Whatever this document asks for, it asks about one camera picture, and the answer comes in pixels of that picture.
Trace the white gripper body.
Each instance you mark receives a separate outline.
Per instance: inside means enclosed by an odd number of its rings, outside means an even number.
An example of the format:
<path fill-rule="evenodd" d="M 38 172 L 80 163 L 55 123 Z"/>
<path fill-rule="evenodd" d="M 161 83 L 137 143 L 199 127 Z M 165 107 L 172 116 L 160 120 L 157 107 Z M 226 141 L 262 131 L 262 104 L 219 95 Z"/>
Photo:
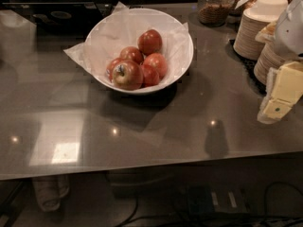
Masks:
<path fill-rule="evenodd" d="M 274 51 L 291 61 L 303 60 L 303 0 L 292 0 L 279 16 Z"/>

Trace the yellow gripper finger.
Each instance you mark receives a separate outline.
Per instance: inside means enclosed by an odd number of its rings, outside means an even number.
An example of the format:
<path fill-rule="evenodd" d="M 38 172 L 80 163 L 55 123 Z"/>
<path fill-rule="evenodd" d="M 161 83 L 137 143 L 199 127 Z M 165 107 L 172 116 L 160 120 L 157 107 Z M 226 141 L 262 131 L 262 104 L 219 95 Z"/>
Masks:
<path fill-rule="evenodd" d="M 271 42 L 274 39 L 275 30 L 276 21 L 273 21 L 257 33 L 255 40 L 265 44 Z"/>
<path fill-rule="evenodd" d="M 273 124 L 280 121 L 303 96 L 303 63 L 292 61 L 267 75 L 266 97 L 262 100 L 258 121 Z"/>

